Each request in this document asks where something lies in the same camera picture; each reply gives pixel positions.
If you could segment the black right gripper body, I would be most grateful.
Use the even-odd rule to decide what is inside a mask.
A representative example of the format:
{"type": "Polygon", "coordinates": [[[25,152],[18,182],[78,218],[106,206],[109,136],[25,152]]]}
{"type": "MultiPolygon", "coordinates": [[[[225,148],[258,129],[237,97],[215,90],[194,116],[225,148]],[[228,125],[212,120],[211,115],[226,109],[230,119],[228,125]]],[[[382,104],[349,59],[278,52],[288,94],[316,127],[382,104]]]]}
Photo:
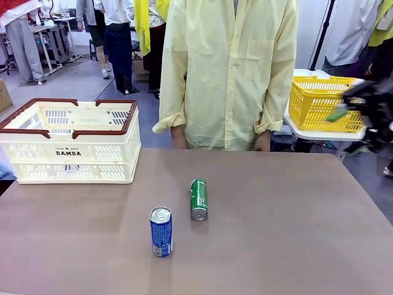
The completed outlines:
{"type": "Polygon", "coordinates": [[[381,152],[392,141],[392,79],[372,82],[364,100],[368,122],[363,140],[370,151],[381,152]]]}

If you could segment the person's left hand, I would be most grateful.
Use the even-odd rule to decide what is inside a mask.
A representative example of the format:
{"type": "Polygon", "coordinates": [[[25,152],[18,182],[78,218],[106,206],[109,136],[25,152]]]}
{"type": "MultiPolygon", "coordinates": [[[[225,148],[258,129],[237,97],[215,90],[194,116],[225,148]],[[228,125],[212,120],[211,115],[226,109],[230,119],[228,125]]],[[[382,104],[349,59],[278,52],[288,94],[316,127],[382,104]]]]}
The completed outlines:
{"type": "Polygon", "coordinates": [[[270,152],[271,148],[271,133],[265,131],[261,133],[255,140],[254,151],[270,152]]]}

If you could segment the person's right hand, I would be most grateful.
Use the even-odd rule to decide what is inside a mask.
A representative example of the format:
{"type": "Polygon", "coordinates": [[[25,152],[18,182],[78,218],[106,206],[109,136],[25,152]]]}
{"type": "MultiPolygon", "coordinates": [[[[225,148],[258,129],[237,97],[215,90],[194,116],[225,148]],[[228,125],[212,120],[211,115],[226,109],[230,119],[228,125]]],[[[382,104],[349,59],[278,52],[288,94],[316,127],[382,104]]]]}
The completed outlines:
{"type": "Polygon", "coordinates": [[[188,142],[184,136],[184,126],[171,127],[171,144],[174,149],[188,149],[188,142]]]}

